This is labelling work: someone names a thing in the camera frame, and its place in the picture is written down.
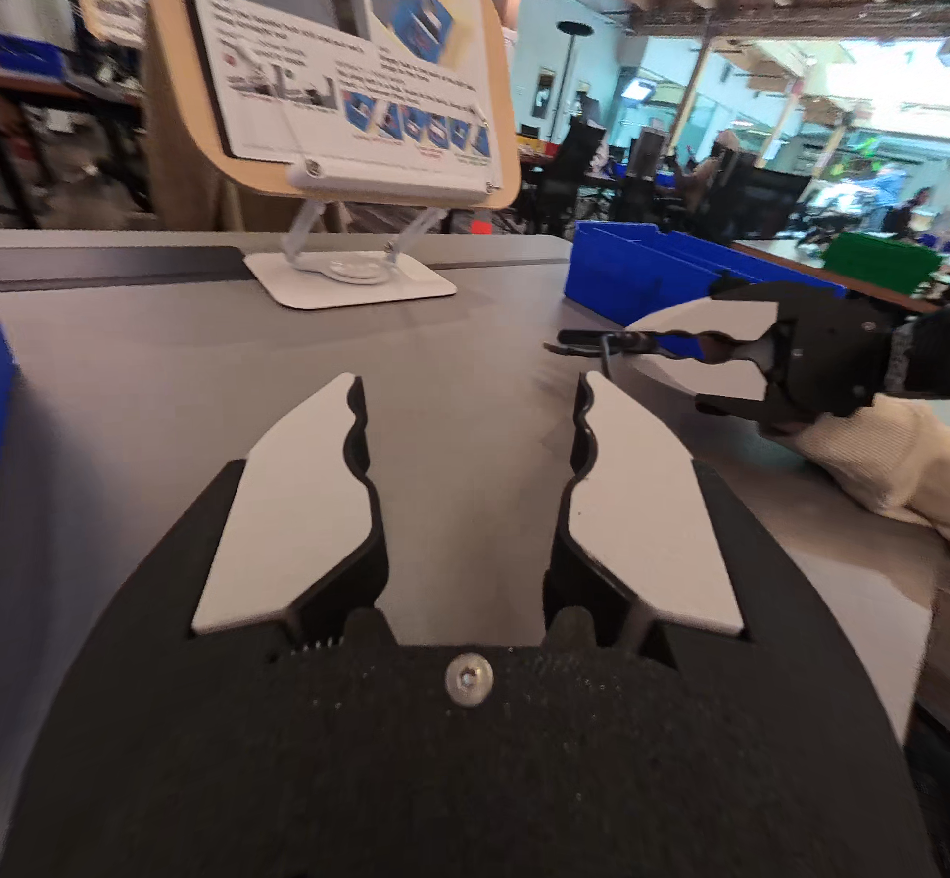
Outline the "person's right forearm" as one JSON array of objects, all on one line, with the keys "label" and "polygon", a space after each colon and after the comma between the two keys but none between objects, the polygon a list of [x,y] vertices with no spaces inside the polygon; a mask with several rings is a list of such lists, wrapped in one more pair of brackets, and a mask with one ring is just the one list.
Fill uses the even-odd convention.
[{"label": "person's right forearm", "polygon": [[949,429],[922,401],[878,396],[781,439],[869,512],[949,540]]}]

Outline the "printed instruction sheet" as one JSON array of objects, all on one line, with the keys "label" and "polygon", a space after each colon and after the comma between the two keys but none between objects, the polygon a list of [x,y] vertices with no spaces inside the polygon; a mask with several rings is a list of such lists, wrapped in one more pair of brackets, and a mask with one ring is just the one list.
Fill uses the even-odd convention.
[{"label": "printed instruction sheet", "polygon": [[185,0],[223,151],[341,190],[501,186],[481,0]]}]

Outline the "small blue shelf bin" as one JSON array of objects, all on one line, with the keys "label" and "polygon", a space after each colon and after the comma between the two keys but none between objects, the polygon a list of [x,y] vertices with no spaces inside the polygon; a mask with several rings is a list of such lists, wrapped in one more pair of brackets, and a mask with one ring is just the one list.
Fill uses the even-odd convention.
[{"label": "small blue shelf bin", "polygon": [[13,34],[1,34],[1,73],[51,82],[64,82],[65,58],[57,46]]}]

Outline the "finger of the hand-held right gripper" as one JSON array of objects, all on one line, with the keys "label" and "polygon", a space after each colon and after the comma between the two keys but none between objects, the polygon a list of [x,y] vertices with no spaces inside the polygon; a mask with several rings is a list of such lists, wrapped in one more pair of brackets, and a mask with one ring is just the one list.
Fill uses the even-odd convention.
[{"label": "finger of the hand-held right gripper", "polygon": [[779,305],[771,301],[726,301],[702,298],[659,309],[627,325],[641,334],[698,338],[706,335],[730,341],[755,341],[778,320]]},{"label": "finger of the hand-held right gripper", "polygon": [[753,361],[709,363],[693,358],[667,358],[658,354],[626,356],[633,368],[656,383],[691,397],[725,397],[762,402],[766,375]]}]

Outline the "tan hanging cloth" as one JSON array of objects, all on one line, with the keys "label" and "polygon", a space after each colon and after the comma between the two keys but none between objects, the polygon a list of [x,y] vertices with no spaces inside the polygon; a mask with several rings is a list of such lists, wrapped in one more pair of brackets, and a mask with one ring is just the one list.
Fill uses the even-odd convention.
[{"label": "tan hanging cloth", "polygon": [[144,149],[154,214],[167,231],[284,233],[301,200],[235,185],[204,157],[180,117],[153,18],[140,55]]}]

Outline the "blue plastic bin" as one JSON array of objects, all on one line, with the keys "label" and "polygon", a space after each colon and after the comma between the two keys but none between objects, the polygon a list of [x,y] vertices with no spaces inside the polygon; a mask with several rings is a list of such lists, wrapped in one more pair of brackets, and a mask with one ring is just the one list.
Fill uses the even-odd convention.
[{"label": "blue plastic bin", "polygon": [[17,375],[16,358],[10,349],[6,334],[1,327],[1,411],[0,411],[0,434],[1,434],[1,454],[3,453],[4,440],[6,436],[6,427],[8,422],[10,397],[15,377]]},{"label": "blue plastic bin", "polygon": [[[717,280],[750,283],[796,282],[829,289],[844,298],[843,288],[829,286],[806,273],[781,267],[760,255],[689,235],[662,233],[640,224],[581,222],[576,228],[564,295],[615,322],[627,325],[659,309],[710,298]],[[717,363],[728,360],[766,363],[765,340],[730,341],[715,336],[653,335],[660,356]]]}]

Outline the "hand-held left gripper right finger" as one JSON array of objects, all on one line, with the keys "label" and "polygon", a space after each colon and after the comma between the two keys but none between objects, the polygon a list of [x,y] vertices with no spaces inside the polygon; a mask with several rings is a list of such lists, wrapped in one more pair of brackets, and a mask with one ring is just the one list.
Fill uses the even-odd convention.
[{"label": "hand-held left gripper right finger", "polygon": [[597,371],[578,376],[572,417],[549,626],[577,608],[599,647],[646,647],[662,626],[742,640],[745,620],[688,449]]}]

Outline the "wooden display board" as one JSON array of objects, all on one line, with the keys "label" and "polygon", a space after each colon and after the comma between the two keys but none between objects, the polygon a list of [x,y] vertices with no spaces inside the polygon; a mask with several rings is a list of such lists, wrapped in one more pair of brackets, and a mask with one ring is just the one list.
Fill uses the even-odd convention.
[{"label": "wooden display board", "polygon": [[482,39],[488,79],[490,114],[496,130],[495,161],[501,173],[497,183],[479,197],[439,190],[396,186],[372,187],[362,180],[355,188],[337,188],[319,181],[297,187],[288,179],[283,163],[238,160],[222,147],[215,110],[208,93],[199,52],[193,37],[186,0],[149,0],[155,45],[150,55],[164,61],[178,115],[192,143],[209,166],[224,179],[256,194],[287,199],[341,201],[411,207],[484,207],[510,205],[521,187],[515,118],[510,96],[504,29],[492,0],[480,0]]}]

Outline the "black office chair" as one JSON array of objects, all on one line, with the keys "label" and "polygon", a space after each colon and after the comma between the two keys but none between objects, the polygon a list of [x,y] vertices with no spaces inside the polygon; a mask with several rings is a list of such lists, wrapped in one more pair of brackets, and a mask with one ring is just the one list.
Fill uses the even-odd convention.
[{"label": "black office chair", "polygon": [[557,153],[542,168],[531,209],[535,234],[563,237],[566,226],[576,217],[576,200],[606,131],[600,125],[574,120]]}]

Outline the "black floor lamp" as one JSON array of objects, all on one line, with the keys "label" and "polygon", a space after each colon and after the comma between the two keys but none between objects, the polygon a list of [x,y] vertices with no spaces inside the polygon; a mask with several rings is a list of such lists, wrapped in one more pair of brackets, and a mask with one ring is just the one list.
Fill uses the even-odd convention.
[{"label": "black floor lamp", "polygon": [[577,41],[587,39],[594,33],[594,29],[587,23],[563,19],[557,23],[557,29],[568,38],[567,53],[564,62],[562,81],[558,92],[557,106],[552,120],[549,142],[556,144],[566,130],[566,124],[571,117],[571,89],[575,81],[576,44]]}]

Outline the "green plastic bin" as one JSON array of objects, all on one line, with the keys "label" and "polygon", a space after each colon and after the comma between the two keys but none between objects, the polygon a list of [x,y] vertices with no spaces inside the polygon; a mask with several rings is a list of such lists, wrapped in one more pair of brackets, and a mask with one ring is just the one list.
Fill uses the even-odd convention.
[{"label": "green plastic bin", "polygon": [[917,297],[943,264],[943,256],[918,243],[843,232],[825,248],[823,269],[866,284]]}]

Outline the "grey usb hub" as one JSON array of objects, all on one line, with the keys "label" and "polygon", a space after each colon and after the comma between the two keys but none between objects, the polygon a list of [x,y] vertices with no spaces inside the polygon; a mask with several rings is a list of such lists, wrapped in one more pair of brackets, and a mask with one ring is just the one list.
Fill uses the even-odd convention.
[{"label": "grey usb hub", "polygon": [[554,341],[545,341],[543,349],[562,357],[596,360],[600,373],[614,382],[614,357],[633,358],[661,352],[656,337],[630,330],[561,330]]}]

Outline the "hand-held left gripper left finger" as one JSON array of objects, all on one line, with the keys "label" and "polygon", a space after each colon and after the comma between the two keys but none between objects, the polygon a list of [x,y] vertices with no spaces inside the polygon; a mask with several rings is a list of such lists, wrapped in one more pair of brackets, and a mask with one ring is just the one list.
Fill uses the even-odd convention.
[{"label": "hand-held left gripper left finger", "polygon": [[362,379],[341,373],[279,419],[243,461],[192,630],[279,623],[341,635],[388,577],[369,480]]}]

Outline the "black metal shelf rack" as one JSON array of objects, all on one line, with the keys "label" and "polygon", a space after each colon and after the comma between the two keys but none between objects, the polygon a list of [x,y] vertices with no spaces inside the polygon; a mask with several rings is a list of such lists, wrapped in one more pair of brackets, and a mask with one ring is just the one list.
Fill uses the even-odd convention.
[{"label": "black metal shelf rack", "polygon": [[82,18],[79,0],[62,1],[67,20],[78,35],[78,49],[61,49],[65,58],[64,82],[6,77],[1,74],[2,95],[2,216],[13,217],[23,228],[39,228],[35,195],[28,191],[13,161],[11,143],[20,136],[39,171],[40,188],[49,190],[58,181],[27,111],[84,114],[99,126],[107,156],[93,165],[105,178],[122,185],[132,203],[143,212],[152,204],[142,138],[143,102],[139,93],[114,81],[88,77],[94,61],[111,63],[113,55],[92,45],[92,35]]}]

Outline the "white document stand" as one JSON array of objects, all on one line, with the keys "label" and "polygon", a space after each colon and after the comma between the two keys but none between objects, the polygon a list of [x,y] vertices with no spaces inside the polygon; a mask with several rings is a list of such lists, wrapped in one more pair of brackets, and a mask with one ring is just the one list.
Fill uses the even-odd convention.
[{"label": "white document stand", "polygon": [[[446,176],[420,181],[378,181],[367,163],[340,172],[338,163],[298,156],[287,166],[291,188],[303,203],[279,250],[246,255],[244,266],[278,305],[320,311],[374,304],[445,299],[457,286],[409,254],[452,207],[492,207],[505,190],[504,172],[492,168],[475,178]],[[396,202],[422,207],[410,224],[375,250],[308,251],[330,199],[344,191],[390,193]]]}]

